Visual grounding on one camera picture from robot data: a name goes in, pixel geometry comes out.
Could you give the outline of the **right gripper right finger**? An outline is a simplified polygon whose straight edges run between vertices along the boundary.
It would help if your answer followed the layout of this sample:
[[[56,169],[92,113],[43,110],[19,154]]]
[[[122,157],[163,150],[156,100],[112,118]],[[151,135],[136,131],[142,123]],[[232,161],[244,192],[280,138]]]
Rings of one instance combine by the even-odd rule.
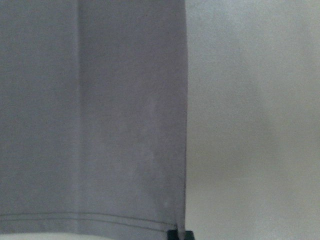
[[[193,231],[186,230],[185,235],[184,235],[184,240],[195,240],[195,236],[194,236]]]

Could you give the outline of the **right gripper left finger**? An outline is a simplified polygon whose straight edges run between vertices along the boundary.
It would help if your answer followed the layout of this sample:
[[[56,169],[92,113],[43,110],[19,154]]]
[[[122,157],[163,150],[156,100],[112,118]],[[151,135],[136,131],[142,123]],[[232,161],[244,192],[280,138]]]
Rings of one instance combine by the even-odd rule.
[[[176,229],[170,229],[167,231],[167,240],[178,240],[178,231]]]

